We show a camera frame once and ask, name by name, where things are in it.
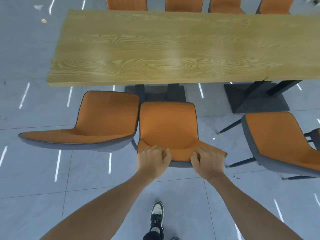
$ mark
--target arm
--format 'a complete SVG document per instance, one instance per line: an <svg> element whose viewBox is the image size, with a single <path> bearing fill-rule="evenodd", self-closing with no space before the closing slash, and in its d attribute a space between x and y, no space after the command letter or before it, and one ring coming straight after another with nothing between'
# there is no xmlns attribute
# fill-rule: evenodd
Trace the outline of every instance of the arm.
<svg viewBox="0 0 320 240"><path fill-rule="evenodd" d="M286 224L230 181L223 172L224 155L204 146L195 150L191 163L194 170L220 194L246 240L302 240Z"/></svg>
<svg viewBox="0 0 320 240"><path fill-rule="evenodd" d="M167 149L148 147L138 153L138 171L128 181L114 187L73 212L46 233L41 240L109 240L118 231L142 190L167 169L172 159Z"/></svg>

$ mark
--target hand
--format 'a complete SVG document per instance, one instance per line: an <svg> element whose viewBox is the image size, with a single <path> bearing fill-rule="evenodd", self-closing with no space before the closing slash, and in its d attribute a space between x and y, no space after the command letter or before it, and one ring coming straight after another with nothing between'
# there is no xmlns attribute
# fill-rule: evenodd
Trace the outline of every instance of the hand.
<svg viewBox="0 0 320 240"><path fill-rule="evenodd" d="M148 177L151 181L160 177L169 166L172 154L157 145L146 147L137 155L138 172Z"/></svg>
<svg viewBox="0 0 320 240"><path fill-rule="evenodd" d="M205 180L224 174L224 155L215 152L208 146L195 149L191 156L191 164L200 177Z"/></svg>

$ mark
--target forearm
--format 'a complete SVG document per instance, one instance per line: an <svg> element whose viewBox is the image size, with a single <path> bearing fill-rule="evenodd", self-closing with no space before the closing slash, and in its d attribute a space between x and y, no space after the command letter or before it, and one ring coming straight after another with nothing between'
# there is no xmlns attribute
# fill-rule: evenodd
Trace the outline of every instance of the forearm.
<svg viewBox="0 0 320 240"><path fill-rule="evenodd" d="M246 240L302 240L286 224L236 187L226 175L219 174L208 182L222 197Z"/></svg>
<svg viewBox="0 0 320 240"><path fill-rule="evenodd" d="M82 206L41 240L109 240L120 228L142 190L152 182L142 173Z"/></svg>

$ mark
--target black table base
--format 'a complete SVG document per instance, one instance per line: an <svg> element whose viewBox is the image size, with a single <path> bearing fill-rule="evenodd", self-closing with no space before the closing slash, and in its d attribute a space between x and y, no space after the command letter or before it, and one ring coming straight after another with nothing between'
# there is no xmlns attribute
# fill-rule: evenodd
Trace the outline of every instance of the black table base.
<svg viewBox="0 0 320 240"><path fill-rule="evenodd" d="M124 91L137 94L140 103L154 101L186 102L184 86L179 86L178 83L169 84L168 86L127 86Z"/></svg>
<svg viewBox="0 0 320 240"><path fill-rule="evenodd" d="M268 91L277 84L254 82L225 84L224 89L234 114L289 111L282 94L270 96Z"/></svg>

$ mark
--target wooden table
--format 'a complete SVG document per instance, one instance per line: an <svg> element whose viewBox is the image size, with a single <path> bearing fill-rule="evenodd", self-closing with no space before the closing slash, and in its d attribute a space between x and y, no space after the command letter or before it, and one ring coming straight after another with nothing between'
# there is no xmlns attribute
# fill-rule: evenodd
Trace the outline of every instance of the wooden table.
<svg viewBox="0 0 320 240"><path fill-rule="evenodd" d="M319 27L307 15L70 10L47 83L174 84L179 93L181 83L258 81L234 87L247 101L274 86L267 81L320 77ZM284 88L273 89L276 104Z"/></svg>

